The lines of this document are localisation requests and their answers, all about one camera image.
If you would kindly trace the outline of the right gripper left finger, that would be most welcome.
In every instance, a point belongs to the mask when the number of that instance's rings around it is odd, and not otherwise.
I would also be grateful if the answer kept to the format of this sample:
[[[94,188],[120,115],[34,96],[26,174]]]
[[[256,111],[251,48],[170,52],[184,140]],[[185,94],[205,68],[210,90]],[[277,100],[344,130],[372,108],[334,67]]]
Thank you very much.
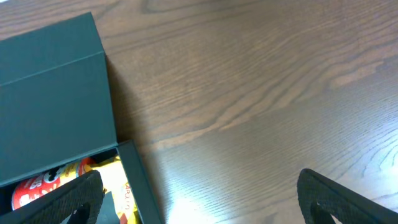
[[[104,198],[103,182],[97,170],[1,216],[2,224],[96,223]]]

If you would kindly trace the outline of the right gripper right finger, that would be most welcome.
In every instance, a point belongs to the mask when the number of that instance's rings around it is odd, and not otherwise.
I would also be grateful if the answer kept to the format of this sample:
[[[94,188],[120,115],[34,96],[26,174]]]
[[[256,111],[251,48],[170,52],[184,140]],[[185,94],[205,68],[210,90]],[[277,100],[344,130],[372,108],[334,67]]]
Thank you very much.
[[[395,224],[397,213],[315,172],[302,169],[298,204],[306,224]]]

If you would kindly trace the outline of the dark green gift box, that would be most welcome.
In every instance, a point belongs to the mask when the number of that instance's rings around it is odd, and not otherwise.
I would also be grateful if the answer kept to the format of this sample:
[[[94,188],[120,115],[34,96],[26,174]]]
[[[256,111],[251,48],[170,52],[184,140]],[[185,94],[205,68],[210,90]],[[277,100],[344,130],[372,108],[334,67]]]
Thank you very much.
[[[1,41],[1,216],[23,180],[120,156],[140,223],[162,223],[136,144],[116,135],[106,54],[91,13]],[[96,223],[120,223],[111,193]]]

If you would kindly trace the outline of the yellow brown chocolate snack packet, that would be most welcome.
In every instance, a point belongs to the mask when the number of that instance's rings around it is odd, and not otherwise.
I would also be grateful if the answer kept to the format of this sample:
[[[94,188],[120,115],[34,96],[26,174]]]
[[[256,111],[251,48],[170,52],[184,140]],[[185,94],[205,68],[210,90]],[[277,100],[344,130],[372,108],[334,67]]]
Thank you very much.
[[[101,175],[103,188],[111,193],[114,209],[120,224],[139,224],[139,212],[127,180],[120,156],[114,156],[99,164],[84,165],[85,171],[97,170]]]

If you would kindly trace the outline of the red Pringles can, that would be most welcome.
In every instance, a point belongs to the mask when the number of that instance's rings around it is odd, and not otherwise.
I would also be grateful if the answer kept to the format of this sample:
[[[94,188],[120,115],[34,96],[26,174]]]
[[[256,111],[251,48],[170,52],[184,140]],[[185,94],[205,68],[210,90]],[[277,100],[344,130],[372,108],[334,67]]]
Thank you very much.
[[[59,188],[89,171],[85,166],[94,164],[91,158],[50,169],[40,175],[20,182],[12,194],[11,206],[13,210],[31,203],[41,196]]]

